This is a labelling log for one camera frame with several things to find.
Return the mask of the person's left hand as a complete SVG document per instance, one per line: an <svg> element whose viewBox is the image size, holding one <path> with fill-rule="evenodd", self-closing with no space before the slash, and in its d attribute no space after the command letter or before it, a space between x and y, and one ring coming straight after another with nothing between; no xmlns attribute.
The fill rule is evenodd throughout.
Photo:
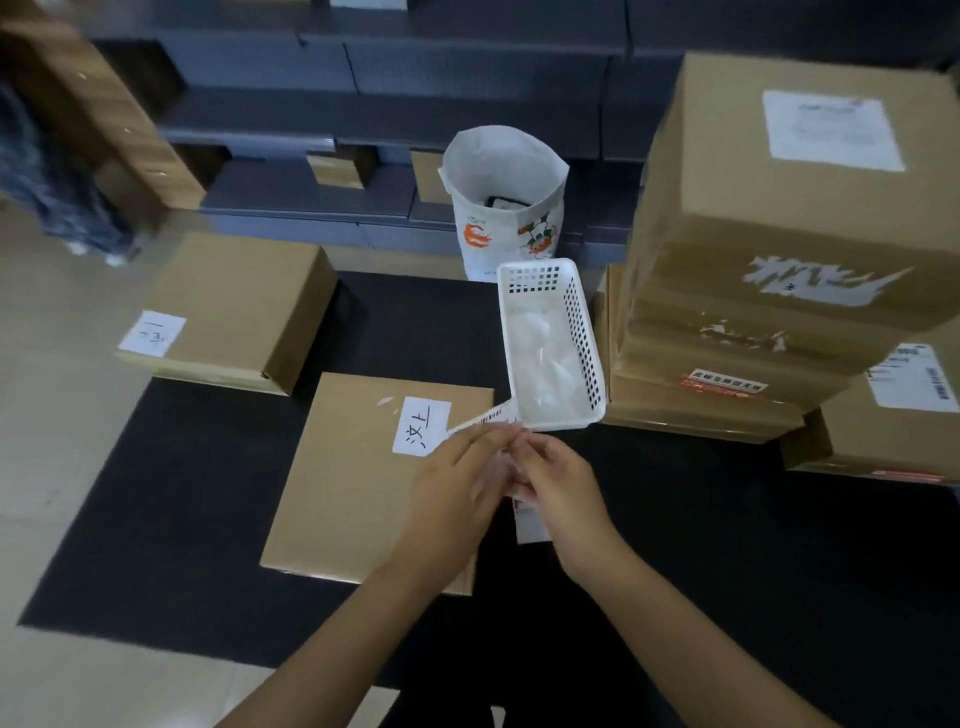
<svg viewBox="0 0 960 728"><path fill-rule="evenodd" d="M487 462L525 428L487 422L446 438L414 478L410 508L388 566L415 590L435 598L471 564L505 497L471 489Z"/></svg>

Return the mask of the person's right hand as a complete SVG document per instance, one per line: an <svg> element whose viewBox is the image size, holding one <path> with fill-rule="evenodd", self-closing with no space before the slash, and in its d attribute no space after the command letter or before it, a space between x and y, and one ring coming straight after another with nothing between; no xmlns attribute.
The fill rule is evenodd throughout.
<svg viewBox="0 0 960 728"><path fill-rule="evenodd" d="M548 474L535 481L536 504L566 574L592 592L612 573L627 545L618 533L592 466L560 439L522 431L509 445L512 457L543 459Z"/></svg>

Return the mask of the clear packet with barcode label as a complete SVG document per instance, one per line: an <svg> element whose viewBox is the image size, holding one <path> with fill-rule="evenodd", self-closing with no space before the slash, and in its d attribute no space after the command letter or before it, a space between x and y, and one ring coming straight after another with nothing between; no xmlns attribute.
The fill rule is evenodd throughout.
<svg viewBox="0 0 960 728"><path fill-rule="evenodd" d="M486 424L490 422L518 423L520 420L521 414L518 401L516 398L511 397L506 401L490 408L483 414L466 420L451 428L449 431L447 431L446 437L450 438L459 431L474 427L479 424ZM515 536L519 545L547 543L552 541L537 504L535 504L533 501L526 500L519 495L513 495L511 497L511 507L515 526Z"/></svg>

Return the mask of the person's left forearm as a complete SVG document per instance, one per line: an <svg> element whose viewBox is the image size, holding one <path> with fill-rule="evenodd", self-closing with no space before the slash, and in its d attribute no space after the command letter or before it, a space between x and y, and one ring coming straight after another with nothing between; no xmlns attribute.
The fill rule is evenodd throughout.
<svg viewBox="0 0 960 728"><path fill-rule="evenodd" d="M347 728L383 666L464 567L390 557L215 728Z"/></svg>

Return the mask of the person's right forearm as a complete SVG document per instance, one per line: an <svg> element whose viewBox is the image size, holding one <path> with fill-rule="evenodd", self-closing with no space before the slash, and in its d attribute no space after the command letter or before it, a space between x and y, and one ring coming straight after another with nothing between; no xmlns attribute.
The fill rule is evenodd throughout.
<svg viewBox="0 0 960 728"><path fill-rule="evenodd" d="M566 573L599 606L686 728L841 728L711 621L618 537L556 540Z"/></svg>

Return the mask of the pile of clear packets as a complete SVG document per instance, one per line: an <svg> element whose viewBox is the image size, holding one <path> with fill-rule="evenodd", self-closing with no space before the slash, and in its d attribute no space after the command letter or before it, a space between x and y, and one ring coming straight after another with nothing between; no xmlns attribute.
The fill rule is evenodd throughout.
<svg viewBox="0 0 960 728"><path fill-rule="evenodd" d="M507 317L510 362L522 422L572 424L591 413L580 357L567 314L558 306Z"/></svg>

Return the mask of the white perforated plastic basket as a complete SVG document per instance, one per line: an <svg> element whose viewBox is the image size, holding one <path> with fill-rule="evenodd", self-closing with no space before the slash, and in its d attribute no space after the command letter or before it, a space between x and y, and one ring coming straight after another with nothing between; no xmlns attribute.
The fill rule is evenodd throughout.
<svg viewBox="0 0 960 728"><path fill-rule="evenodd" d="M594 338L593 321L577 265L566 258L502 264L497 270L497 292L503 347L510 383L510 398L515 398L516 384L511 362L507 317L519 310L540 307L561 308L569 321L571 338L577 348L590 413L585 419L570 424L548 423L527 425L531 431L582 430L600 422L606 413L606 381Z"/></svg>

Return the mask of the flat cardboard box white label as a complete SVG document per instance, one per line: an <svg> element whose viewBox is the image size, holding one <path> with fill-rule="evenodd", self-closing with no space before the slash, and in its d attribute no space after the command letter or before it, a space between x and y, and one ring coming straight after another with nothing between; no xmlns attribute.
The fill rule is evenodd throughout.
<svg viewBox="0 0 960 728"><path fill-rule="evenodd" d="M426 455L494 404L489 387L323 373L260 566L362 583L402 533Z"/></svg>

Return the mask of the white paper bag orange print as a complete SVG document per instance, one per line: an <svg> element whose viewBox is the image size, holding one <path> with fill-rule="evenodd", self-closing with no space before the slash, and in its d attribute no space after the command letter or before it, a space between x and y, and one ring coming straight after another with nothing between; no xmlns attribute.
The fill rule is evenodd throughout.
<svg viewBox="0 0 960 728"><path fill-rule="evenodd" d="M551 147L515 127L483 126L458 132L438 174L452 198L466 277L495 283L506 263L554 258L565 222L570 165ZM496 210L499 196L527 205Z"/></svg>

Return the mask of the small cardboard box white label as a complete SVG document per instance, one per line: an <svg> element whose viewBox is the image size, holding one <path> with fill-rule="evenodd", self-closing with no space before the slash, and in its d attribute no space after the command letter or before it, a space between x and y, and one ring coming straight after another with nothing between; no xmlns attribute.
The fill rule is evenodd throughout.
<svg viewBox="0 0 960 728"><path fill-rule="evenodd" d="M338 282L318 245L188 233L115 353L156 378L289 397Z"/></svg>

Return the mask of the black floor mat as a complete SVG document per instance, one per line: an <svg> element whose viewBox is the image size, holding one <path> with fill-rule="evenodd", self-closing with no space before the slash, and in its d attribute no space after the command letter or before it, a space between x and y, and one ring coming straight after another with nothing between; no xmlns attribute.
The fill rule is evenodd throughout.
<svg viewBox="0 0 960 728"><path fill-rule="evenodd" d="M509 384L495 285L341 273L291 397L155 380L20 624L275 668L353 592L258 562L322 373ZM624 539L847 728L960 728L960 504L948 487L785 471L779 448L594 424ZM438 598L378 684L529 704L559 725L674 725L546 543L508 507L472 597Z"/></svg>

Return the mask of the grey shelving unit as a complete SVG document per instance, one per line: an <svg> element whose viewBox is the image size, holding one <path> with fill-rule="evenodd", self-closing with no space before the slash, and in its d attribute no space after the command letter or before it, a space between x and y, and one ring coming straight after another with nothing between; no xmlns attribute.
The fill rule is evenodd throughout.
<svg viewBox="0 0 960 728"><path fill-rule="evenodd" d="M228 154L199 207L217 233L458 258L410 151L502 124L571 164L558 255L594 267L623 260L685 53L960 58L960 0L98 0L80 28L172 63L162 138ZM317 183L306 154L342 145L376 148L366 188Z"/></svg>

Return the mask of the cardboard box barcode label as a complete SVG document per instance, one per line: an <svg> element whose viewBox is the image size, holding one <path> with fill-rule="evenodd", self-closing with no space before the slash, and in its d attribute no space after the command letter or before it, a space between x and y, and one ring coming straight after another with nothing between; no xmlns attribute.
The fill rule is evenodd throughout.
<svg viewBox="0 0 960 728"><path fill-rule="evenodd" d="M790 471L960 488L960 316L899 344L779 447Z"/></svg>

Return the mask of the large cardboard box white print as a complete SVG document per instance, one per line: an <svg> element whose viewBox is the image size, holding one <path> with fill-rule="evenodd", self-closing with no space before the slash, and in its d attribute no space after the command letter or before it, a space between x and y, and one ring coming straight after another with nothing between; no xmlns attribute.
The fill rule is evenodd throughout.
<svg viewBox="0 0 960 728"><path fill-rule="evenodd" d="M645 171L619 376L809 411L960 315L946 74L689 52Z"/></svg>

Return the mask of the plain tall cardboard box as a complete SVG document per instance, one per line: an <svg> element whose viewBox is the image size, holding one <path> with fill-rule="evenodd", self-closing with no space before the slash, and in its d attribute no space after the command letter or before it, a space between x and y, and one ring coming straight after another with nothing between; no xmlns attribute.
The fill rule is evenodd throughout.
<svg viewBox="0 0 960 728"><path fill-rule="evenodd" d="M197 212L217 154L178 148L158 119L185 85L157 43L96 45L80 28L98 0L0 0L0 51L41 119L88 166L96 188L137 229Z"/></svg>

